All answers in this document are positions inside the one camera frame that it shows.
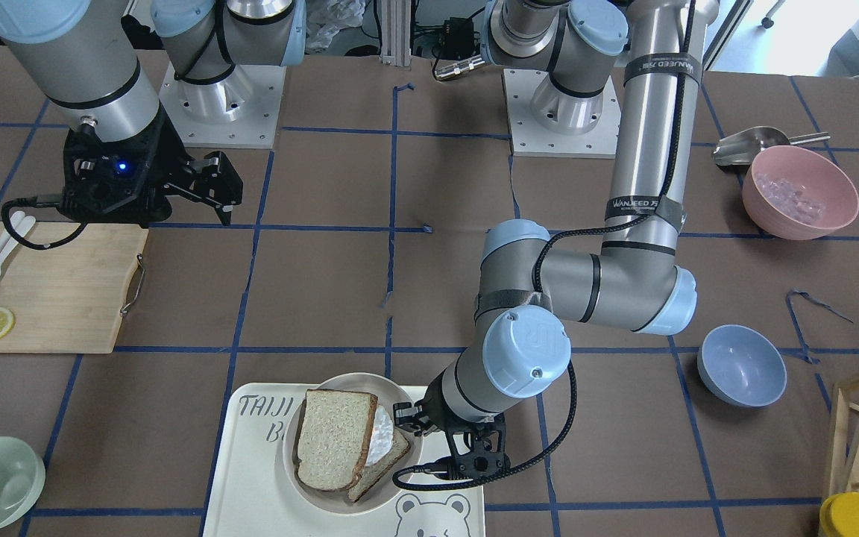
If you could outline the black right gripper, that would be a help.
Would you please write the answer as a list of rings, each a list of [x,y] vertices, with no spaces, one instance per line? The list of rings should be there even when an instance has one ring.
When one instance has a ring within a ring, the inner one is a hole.
[[[243,182],[224,152],[191,160],[165,112],[118,142],[99,139],[96,127],[98,120],[83,116],[66,137],[63,216],[78,223],[146,227],[169,218],[167,198],[180,196],[211,207],[224,227],[231,224]]]

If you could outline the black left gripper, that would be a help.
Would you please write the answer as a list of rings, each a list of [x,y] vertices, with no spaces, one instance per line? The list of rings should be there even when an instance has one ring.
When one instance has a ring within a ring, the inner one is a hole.
[[[440,431],[444,434],[449,454],[434,462],[395,471],[393,485],[399,489],[472,489],[512,475],[512,464],[505,452],[506,423],[503,415],[478,424],[462,418],[444,418]],[[443,483],[406,483],[403,478],[412,474],[426,474]]]

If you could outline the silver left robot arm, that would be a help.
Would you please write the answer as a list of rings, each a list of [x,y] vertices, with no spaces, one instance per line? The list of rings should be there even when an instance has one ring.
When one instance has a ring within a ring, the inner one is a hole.
[[[542,112],[601,101],[618,55],[623,75],[616,162],[603,227],[549,234],[525,219],[492,228],[480,263],[475,339],[416,403],[395,405],[396,425],[442,432],[449,455],[393,474],[409,492],[454,492],[525,471],[555,451],[575,419],[576,375],[563,321],[672,336],[696,308],[691,272],[675,261],[683,191],[716,1],[491,1],[482,31],[486,61],[545,72]],[[538,455],[512,465],[504,412],[563,373],[570,408]]]

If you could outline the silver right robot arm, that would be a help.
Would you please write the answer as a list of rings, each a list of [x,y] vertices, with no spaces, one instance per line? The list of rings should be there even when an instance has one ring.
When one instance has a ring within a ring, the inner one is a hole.
[[[182,115],[208,125],[258,116],[245,66],[292,66],[306,50],[303,1],[154,1]],[[192,157],[113,1],[0,1],[0,40],[67,119],[64,184],[54,196],[15,198],[79,224],[160,223],[170,197],[211,207],[229,225],[243,182],[224,152]]]

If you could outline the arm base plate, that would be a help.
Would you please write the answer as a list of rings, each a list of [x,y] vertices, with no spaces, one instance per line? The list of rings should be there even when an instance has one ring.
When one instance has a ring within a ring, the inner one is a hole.
[[[170,65],[158,95],[187,147],[272,149],[286,74],[283,66],[236,66],[202,86],[177,81]]]
[[[536,70],[505,69],[503,87],[516,157],[616,157],[621,111],[610,78],[590,98],[563,94]]]

